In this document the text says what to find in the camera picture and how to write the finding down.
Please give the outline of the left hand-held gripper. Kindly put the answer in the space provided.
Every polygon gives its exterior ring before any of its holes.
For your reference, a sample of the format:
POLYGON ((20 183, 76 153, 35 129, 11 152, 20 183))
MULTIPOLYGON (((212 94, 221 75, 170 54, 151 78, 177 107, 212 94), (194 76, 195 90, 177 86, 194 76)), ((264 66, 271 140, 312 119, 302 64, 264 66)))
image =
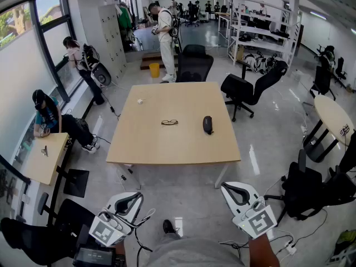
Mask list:
POLYGON ((99 216, 95 216, 89 234, 103 246, 114 246, 133 231, 144 196, 140 192, 123 192, 112 196, 99 216))

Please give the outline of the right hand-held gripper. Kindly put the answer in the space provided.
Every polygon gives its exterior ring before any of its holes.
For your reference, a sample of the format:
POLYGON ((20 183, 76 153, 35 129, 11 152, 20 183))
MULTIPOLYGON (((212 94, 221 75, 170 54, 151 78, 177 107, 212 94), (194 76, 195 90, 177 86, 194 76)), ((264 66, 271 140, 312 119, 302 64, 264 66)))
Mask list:
POLYGON ((249 184, 237 181, 223 182, 222 195, 234 215, 233 223, 252 239, 256 239, 277 226, 270 205, 249 184))

